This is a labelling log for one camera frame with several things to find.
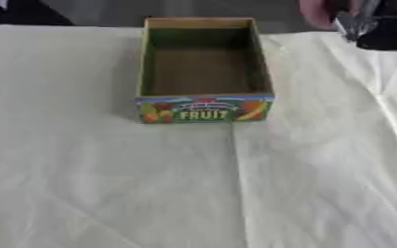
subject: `table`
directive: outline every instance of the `table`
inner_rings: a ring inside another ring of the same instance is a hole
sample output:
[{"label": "table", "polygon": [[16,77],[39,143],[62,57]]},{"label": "table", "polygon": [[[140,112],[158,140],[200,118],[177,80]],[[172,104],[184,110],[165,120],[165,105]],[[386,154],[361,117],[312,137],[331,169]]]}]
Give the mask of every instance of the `table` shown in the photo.
[{"label": "table", "polygon": [[0,248],[397,248],[397,52],[263,36],[267,121],[142,125],[139,37],[0,26]]}]

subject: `dark background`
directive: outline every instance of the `dark background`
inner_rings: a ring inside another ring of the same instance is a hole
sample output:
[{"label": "dark background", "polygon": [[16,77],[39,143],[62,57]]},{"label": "dark background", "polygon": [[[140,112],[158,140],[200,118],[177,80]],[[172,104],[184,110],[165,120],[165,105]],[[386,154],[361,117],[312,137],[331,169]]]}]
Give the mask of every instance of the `dark background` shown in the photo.
[{"label": "dark background", "polygon": [[307,31],[298,0],[44,0],[76,25],[141,26],[145,16],[253,16],[263,33]]}]

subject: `fruit illustration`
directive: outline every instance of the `fruit illustration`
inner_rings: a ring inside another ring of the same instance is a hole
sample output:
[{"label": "fruit illustration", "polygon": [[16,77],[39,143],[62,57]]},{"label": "fruit illustration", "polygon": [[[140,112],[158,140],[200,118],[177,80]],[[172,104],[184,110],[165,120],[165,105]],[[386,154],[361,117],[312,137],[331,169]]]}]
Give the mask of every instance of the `fruit illustration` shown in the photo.
[{"label": "fruit illustration", "polygon": [[259,108],[261,105],[261,100],[250,100],[250,101],[245,101],[242,103],[242,108],[245,109],[247,112],[254,111],[255,109]]},{"label": "fruit illustration", "polygon": [[160,112],[160,116],[163,118],[164,121],[170,122],[173,117],[173,112],[170,110],[162,110]]},{"label": "fruit illustration", "polygon": [[139,112],[141,114],[156,113],[157,110],[153,107],[151,102],[142,102],[139,106]]},{"label": "fruit illustration", "polygon": [[153,105],[153,107],[159,111],[162,110],[170,110],[171,109],[171,103],[156,103]]},{"label": "fruit illustration", "polygon": [[145,122],[152,123],[152,122],[157,122],[158,120],[159,120],[159,116],[158,116],[158,114],[156,114],[154,112],[149,112],[144,115]]},{"label": "fruit illustration", "polygon": [[171,122],[172,121],[172,116],[171,115],[167,115],[167,116],[164,116],[163,117],[163,120],[165,121],[165,122]]},{"label": "fruit illustration", "polygon": [[266,101],[246,101],[246,102],[250,102],[248,104],[244,103],[243,104],[243,108],[254,108],[251,111],[248,111],[248,113],[238,117],[236,120],[249,120],[249,119],[257,119],[257,118],[261,118],[259,116],[259,114],[262,114],[266,108],[267,108],[267,102]]}]

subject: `metal tool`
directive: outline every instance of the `metal tool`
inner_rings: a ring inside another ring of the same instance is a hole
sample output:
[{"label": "metal tool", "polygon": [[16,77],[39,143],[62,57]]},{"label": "metal tool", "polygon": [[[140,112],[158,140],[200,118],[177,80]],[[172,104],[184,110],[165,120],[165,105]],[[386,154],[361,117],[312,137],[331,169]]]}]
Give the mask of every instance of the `metal tool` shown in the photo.
[{"label": "metal tool", "polygon": [[355,14],[351,11],[336,10],[334,25],[348,41],[355,42],[360,36],[374,30],[378,25],[375,12],[380,3],[381,0],[362,0],[360,9]]}]

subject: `fruit box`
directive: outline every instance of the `fruit box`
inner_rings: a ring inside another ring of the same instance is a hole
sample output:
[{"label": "fruit box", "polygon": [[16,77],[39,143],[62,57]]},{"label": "fruit box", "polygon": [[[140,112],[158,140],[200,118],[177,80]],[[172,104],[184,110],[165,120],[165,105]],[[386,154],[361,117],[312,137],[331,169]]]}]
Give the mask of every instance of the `fruit box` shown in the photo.
[{"label": "fruit box", "polygon": [[144,123],[266,118],[274,94],[252,18],[148,18],[142,46]]}]

